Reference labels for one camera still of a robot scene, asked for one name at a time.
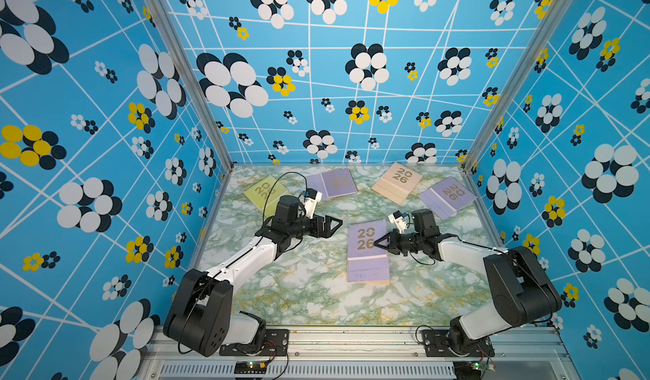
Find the purple calendar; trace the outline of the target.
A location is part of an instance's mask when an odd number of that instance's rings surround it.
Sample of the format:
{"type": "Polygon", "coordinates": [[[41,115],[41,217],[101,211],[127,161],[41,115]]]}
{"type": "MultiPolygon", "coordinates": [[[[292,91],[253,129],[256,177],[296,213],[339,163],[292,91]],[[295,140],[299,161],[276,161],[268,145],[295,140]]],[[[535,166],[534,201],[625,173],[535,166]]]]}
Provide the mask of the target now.
{"type": "Polygon", "coordinates": [[[347,240],[347,281],[390,280],[389,255],[374,241],[387,234],[386,222],[352,224],[347,240]]]}
{"type": "Polygon", "coordinates": [[[453,177],[446,178],[419,195],[420,200],[439,219],[446,220],[474,202],[477,197],[453,177]]]}
{"type": "Polygon", "coordinates": [[[322,194],[322,201],[338,198],[346,195],[354,195],[358,192],[355,181],[348,168],[337,168],[335,170],[309,175],[306,177],[307,186],[322,194]]]}

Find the pink calendar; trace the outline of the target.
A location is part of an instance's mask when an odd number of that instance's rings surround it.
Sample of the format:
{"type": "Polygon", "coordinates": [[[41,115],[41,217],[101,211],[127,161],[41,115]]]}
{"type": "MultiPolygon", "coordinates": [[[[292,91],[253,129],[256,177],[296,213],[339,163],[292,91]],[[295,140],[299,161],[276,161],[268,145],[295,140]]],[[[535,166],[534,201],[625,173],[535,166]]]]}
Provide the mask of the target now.
{"type": "Polygon", "coordinates": [[[407,166],[394,163],[372,187],[379,195],[401,205],[423,177],[407,166]]]}
{"type": "Polygon", "coordinates": [[[390,280],[349,281],[349,284],[390,285],[390,280]]]}

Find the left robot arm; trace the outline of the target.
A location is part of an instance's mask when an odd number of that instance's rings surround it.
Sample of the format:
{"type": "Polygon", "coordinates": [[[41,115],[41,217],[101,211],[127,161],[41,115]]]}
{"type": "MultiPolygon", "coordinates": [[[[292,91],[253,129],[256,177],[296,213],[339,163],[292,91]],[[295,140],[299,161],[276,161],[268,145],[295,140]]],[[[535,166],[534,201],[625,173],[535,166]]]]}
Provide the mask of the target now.
{"type": "Polygon", "coordinates": [[[294,239],[329,239],[342,227],[341,219],[315,213],[318,202],[315,190],[303,199],[281,196],[275,214],[262,221],[241,251],[206,271],[193,268],[185,274],[162,327],[180,354],[210,357],[226,346],[250,356],[267,348],[266,321],[250,312],[234,313],[233,298],[257,272],[292,251],[294,239]]]}

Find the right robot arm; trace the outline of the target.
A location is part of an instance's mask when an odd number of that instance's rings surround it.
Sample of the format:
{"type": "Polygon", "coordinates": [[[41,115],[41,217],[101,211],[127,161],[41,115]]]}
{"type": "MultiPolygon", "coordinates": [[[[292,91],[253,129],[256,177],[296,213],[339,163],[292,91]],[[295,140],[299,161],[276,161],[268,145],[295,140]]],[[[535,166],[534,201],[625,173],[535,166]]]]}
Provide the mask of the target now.
{"type": "Polygon", "coordinates": [[[395,228],[375,239],[377,248],[402,256],[421,252],[433,261],[460,265],[486,278],[491,300],[450,322],[447,344],[457,356],[469,355],[494,334],[543,322],[560,311],[560,294],[526,247],[488,247],[443,234],[428,209],[412,213],[414,230],[410,233],[399,212],[391,214],[389,221],[395,228]]]}

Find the green desk calendar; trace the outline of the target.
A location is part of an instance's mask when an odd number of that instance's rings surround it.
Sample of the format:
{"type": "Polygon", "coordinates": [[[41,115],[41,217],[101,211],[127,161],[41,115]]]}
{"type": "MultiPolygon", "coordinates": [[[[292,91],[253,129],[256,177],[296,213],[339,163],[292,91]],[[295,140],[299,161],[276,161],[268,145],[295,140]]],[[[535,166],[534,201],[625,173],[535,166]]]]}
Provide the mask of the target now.
{"type": "Polygon", "coordinates": [[[289,190],[272,176],[263,178],[245,191],[245,196],[260,211],[264,211],[266,217],[275,214],[280,197],[288,194],[289,190]]]}

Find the left green circuit board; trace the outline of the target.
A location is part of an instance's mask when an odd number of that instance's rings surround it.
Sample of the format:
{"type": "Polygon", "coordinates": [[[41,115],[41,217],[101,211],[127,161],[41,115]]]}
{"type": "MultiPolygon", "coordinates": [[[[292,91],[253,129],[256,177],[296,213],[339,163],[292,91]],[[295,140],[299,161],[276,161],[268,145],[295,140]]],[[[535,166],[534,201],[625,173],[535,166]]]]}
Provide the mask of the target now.
{"type": "Polygon", "coordinates": [[[263,376],[267,373],[267,364],[263,361],[237,361],[235,375],[263,376]]]}

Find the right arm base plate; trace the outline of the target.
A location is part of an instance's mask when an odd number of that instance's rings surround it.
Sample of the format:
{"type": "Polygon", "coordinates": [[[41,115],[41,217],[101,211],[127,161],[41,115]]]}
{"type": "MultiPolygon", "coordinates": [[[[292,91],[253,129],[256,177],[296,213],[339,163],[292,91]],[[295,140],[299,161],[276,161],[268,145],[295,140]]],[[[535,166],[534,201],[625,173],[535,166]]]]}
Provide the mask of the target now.
{"type": "Polygon", "coordinates": [[[467,339],[455,329],[423,329],[418,332],[418,340],[423,345],[427,357],[478,359],[495,356],[489,337],[467,339]]]}

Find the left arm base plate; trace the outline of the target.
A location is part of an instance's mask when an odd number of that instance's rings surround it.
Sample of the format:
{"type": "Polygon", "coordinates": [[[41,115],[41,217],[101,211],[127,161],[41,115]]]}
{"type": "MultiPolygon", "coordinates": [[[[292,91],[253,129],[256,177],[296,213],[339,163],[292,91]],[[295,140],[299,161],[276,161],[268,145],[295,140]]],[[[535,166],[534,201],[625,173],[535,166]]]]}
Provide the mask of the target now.
{"type": "Polygon", "coordinates": [[[265,329],[257,334],[249,344],[224,344],[220,347],[220,356],[287,356],[289,329],[265,329]]]}

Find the aluminium front rail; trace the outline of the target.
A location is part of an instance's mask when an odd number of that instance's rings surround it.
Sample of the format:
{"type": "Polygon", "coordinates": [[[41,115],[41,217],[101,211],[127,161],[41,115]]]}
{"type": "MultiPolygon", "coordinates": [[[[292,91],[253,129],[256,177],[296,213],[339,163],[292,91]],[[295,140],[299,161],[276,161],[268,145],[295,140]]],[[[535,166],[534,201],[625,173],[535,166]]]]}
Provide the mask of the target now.
{"type": "Polygon", "coordinates": [[[491,337],[494,357],[427,357],[415,327],[290,326],[287,356],[270,361],[263,376],[235,375],[237,361],[264,357],[195,352],[181,356],[176,344],[156,334],[139,379],[457,379],[454,363],[493,363],[484,379],[577,379],[578,371],[559,334],[523,327],[491,337]]]}

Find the left aluminium corner post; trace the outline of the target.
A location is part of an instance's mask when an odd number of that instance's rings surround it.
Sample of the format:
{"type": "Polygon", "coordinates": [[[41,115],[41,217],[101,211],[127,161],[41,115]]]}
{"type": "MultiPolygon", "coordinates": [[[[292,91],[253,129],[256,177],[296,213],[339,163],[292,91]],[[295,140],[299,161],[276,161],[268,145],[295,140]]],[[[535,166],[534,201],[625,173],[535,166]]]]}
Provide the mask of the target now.
{"type": "Polygon", "coordinates": [[[157,19],[158,32],[162,37],[164,45],[168,48],[169,54],[179,71],[179,76],[184,83],[189,98],[191,98],[198,117],[208,134],[218,157],[223,164],[225,174],[232,172],[233,162],[230,154],[220,137],[216,127],[215,119],[211,113],[206,98],[204,97],[196,76],[193,75],[193,67],[181,44],[181,40],[174,28],[172,16],[165,8],[164,0],[144,0],[147,7],[152,11],[154,19],[157,19]]]}

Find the aluminium corner post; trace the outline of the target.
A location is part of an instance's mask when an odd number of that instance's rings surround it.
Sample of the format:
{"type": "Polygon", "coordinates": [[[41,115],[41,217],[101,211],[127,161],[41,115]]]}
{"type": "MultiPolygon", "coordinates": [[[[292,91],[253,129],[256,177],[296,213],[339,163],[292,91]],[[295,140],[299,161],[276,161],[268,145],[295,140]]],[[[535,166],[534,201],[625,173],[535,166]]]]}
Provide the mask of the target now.
{"type": "Polygon", "coordinates": [[[230,154],[220,137],[216,127],[215,119],[211,113],[206,98],[204,97],[196,76],[193,75],[193,67],[181,44],[181,40],[174,28],[172,16],[165,8],[164,0],[144,0],[147,7],[152,11],[154,19],[157,19],[158,32],[162,37],[164,45],[168,48],[169,54],[179,71],[179,76],[184,83],[189,98],[191,98],[198,117],[208,134],[218,157],[223,164],[225,174],[232,172],[233,162],[230,154]]]}
{"type": "Polygon", "coordinates": [[[468,157],[462,165],[465,174],[470,175],[472,166],[478,160],[481,153],[488,145],[489,138],[499,120],[504,117],[512,100],[528,77],[533,63],[538,54],[547,46],[551,36],[555,33],[563,17],[565,17],[570,5],[574,0],[555,0],[555,4],[545,15],[541,24],[535,30],[533,37],[529,41],[521,58],[514,67],[511,76],[504,86],[504,91],[500,94],[496,107],[490,112],[489,116],[483,123],[480,132],[477,135],[471,149],[468,151],[468,157]]]}

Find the right aluminium corner post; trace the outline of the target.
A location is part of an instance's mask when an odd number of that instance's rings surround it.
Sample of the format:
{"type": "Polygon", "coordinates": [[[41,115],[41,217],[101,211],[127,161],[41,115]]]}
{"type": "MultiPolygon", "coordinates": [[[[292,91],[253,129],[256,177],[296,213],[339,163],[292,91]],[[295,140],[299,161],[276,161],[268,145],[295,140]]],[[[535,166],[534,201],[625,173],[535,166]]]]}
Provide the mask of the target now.
{"type": "Polygon", "coordinates": [[[512,100],[528,77],[533,63],[538,54],[547,46],[551,36],[555,33],[563,17],[565,17],[570,5],[574,0],[555,0],[555,4],[545,15],[541,24],[535,30],[533,37],[529,41],[521,58],[514,67],[511,76],[504,86],[504,91],[500,94],[496,107],[490,112],[489,116],[483,123],[480,132],[477,135],[471,149],[468,151],[468,157],[462,165],[465,174],[470,175],[472,166],[478,160],[481,153],[488,145],[489,138],[499,120],[504,117],[512,100]]]}

